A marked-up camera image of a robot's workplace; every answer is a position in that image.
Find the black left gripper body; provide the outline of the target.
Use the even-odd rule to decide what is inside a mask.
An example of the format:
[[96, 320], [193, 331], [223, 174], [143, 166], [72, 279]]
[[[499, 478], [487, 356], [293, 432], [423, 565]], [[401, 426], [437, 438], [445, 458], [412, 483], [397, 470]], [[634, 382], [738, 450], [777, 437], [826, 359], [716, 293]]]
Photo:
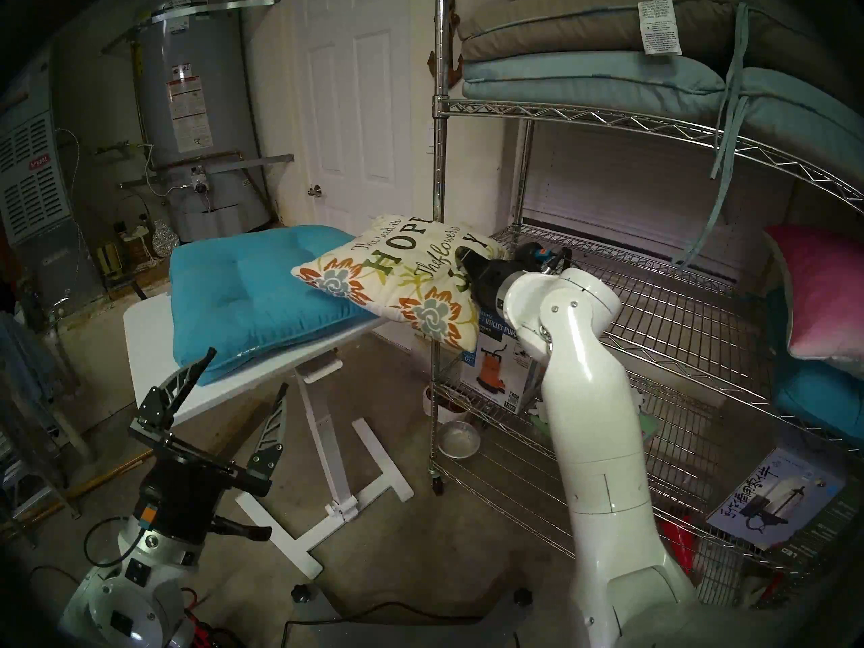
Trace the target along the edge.
[[224, 460], [175, 437], [170, 432], [144, 432], [130, 425], [130, 434], [146, 444], [156, 458], [139, 490], [133, 514], [148, 528], [191, 545], [204, 543], [209, 533], [267, 542], [271, 528], [244, 525], [217, 515], [225, 492], [238, 489], [264, 497], [269, 479], [252, 476], [247, 468]]

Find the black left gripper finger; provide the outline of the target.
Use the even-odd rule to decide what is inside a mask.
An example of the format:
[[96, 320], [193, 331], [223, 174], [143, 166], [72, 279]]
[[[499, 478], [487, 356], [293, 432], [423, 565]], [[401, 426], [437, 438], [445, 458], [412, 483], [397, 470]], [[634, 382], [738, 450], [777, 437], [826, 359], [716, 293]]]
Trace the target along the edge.
[[270, 414], [263, 421], [258, 444], [248, 461], [249, 473], [260, 479], [271, 477], [284, 451], [287, 427], [285, 397], [288, 387], [288, 384], [281, 384]]
[[136, 426], [144, 432], [168, 432], [174, 424], [177, 411], [216, 354], [216, 349], [209, 347], [203, 358], [185, 364], [161, 385], [152, 387], [138, 407]]

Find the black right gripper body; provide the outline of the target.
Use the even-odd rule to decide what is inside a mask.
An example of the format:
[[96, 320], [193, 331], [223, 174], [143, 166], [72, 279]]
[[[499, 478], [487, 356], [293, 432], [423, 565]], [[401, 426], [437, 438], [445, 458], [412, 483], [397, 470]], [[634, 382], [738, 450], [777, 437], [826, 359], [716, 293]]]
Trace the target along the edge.
[[553, 250], [541, 244], [521, 244], [511, 258], [489, 258], [490, 265], [482, 276], [471, 276], [472, 298], [482, 311], [499, 311], [499, 290], [508, 278], [523, 272], [541, 271], [555, 257]]

